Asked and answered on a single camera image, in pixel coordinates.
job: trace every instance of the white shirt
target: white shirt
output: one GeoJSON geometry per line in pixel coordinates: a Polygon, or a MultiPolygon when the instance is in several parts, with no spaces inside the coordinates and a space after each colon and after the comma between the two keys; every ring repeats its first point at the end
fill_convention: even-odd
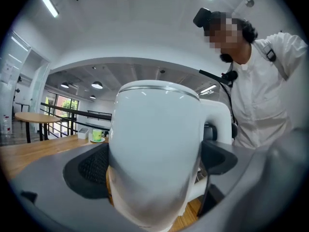
{"type": "MultiPolygon", "coordinates": [[[[298,36],[288,33],[274,34],[267,39],[290,76],[305,60],[307,45],[298,36]]],[[[238,73],[231,89],[233,112],[238,122],[238,135],[233,145],[254,149],[269,145],[290,131],[291,121],[279,99],[285,80],[276,66],[252,45],[249,61],[242,65],[233,62],[233,70],[238,73]]]]}

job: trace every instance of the small plate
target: small plate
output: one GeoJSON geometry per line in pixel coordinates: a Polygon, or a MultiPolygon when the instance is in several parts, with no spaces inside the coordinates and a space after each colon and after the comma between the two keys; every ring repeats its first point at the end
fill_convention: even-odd
{"type": "Polygon", "coordinates": [[[92,139],[90,139],[90,141],[91,142],[93,142],[93,143],[102,143],[102,142],[104,142],[105,141],[105,138],[101,138],[101,141],[93,141],[92,139]]]}

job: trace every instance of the person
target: person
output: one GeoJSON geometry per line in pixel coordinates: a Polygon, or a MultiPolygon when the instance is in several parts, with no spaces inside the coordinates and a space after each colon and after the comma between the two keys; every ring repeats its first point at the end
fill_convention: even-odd
{"type": "MultiPolygon", "coordinates": [[[[231,63],[229,71],[238,74],[230,88],[230,108],[238,124],[233,145],[254,149],[290,131],[291,121],[279,99],[285,80],[274,63],[261,55],[254,41],[270,42],[287,77],[305,61],[305,42],[282,32],[256,40],[258,34],[249,21],[222,12],[211,13],[203,28],[210,46],[221,52],[221,60],[231,63]]],[[[219,101],[224,93],[221,88],[219,101]]]]}

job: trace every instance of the black hair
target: black hair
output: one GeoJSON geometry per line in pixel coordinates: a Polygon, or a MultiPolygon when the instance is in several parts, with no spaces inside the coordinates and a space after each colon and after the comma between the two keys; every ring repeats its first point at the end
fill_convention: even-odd
{"type": "MultiPolygon", "coordinates": [[[[211,13],[211,20],[218,19],[218,18],[226,18],[226,13],[222,13],[219,11],[215,11],[211,13]]],[[[253,41],[255,41],[257,38],[257,31],[252,26],[252,24],[249,21],[243,20],[243,19],[236,18],[232,20],[235,20],[235,22],[237,23],[237,26],[241,28],[242,36],[246,40],[246,42],[252,44],[253,41]]],[[[229,54],[221,54],[220,59],[225,63],[233,62],[233,59],[229,54]]]]}

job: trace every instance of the green cup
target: green cup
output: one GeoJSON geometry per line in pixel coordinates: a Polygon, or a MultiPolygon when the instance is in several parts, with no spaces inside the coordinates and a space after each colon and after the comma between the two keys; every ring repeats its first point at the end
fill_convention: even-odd
{"type": "Polygon", "coordinates": [[[102,131],[93,129],[92,130],[92,140],[95,142],[100,142],[102,140],[102,131]]]}

